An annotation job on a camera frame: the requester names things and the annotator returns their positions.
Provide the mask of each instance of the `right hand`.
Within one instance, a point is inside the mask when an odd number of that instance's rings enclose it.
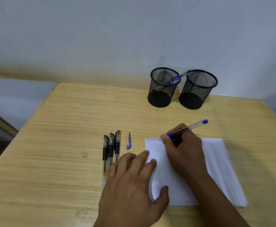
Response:
[[[184,123],[179,124],[167,133],[187,127]],[[166,134],[160,138],[165,146],[167,157],[175,172],[185,180],[197,179],[207,176],[205,157],[202,149],[202,140],[190,129],[174,136],[172,139]]]

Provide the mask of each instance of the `paper sheet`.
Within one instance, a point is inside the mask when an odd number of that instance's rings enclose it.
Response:
[[[247,206],[241,185],[231,166],[222,139],[202,139],[207,171],[235,206]],[[155,200],[163,186],[169,187],[170,206],[195,206],[198,202],[185,181],[172,169],[165,147],[158,139],[145,139],[145,149],[149,150],[148,162],[157,160],[149,184],[149,196]]]

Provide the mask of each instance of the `desk surface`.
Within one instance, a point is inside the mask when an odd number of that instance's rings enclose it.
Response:
[[[276,114],[262,101],[209,96],[199,110],[166,108],[147,90],[61,83],[0,156],[0,227],[92,226],[101,194],[103,135],[132,135],[131,151],[181,122],[222,138],[249,206],[251,226],[276,226]],[[198,207],[168,207],[155,226],[202,226]]]

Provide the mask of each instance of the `pen holder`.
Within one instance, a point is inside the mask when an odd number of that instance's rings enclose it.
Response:
[[[188,109],[199,109],[211,90],[218,84],[217,78],[203,70],[192,70],[187,76],[179,102]]]
[[[179,76],[179,73],[170,68],[161,67],[151,71],[151,85],[147,96],[148,102],[155,107],[168,106],[180,81],[173,86],[164,84],[177,76]]]

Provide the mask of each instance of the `forearm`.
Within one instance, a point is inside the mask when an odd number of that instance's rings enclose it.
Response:
[[[249,226],[209,174],[187,177],[208,226]]]

